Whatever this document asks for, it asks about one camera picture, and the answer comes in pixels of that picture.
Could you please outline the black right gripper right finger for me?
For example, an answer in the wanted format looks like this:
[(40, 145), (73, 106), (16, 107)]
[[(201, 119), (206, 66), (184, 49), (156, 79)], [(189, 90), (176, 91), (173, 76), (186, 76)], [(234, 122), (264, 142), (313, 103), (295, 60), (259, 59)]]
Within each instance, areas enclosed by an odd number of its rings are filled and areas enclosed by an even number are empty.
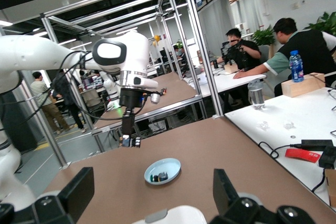
[(213, 198), (218, 215), (210, 223), (315, 223), (301, 208), (280, 206), (272, 212), (253, 195), (238, 194), (223, 169), (214, 169)]

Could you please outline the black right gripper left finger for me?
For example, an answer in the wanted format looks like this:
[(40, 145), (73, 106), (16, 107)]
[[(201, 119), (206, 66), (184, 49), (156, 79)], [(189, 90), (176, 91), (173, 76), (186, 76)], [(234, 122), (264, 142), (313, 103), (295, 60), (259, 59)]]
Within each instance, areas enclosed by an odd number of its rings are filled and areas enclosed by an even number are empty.
[(92, 167), (82, 168), (61, 190), (41, 195), (22, 210), (1, 204), (1, 223), (77, 223), (95, 193)]

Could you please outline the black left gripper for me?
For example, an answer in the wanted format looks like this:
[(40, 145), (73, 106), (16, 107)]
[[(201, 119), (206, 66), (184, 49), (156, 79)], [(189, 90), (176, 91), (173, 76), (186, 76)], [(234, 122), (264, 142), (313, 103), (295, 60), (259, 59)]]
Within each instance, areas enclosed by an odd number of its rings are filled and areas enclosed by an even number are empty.
[(125, 107), (125, 112), (122, 116), (122, 138), (132, 139), (134, 133), (134, 109), (142, 107), (143, 92), (139, 89), (122, 88), (120, 92), (120, 105)]

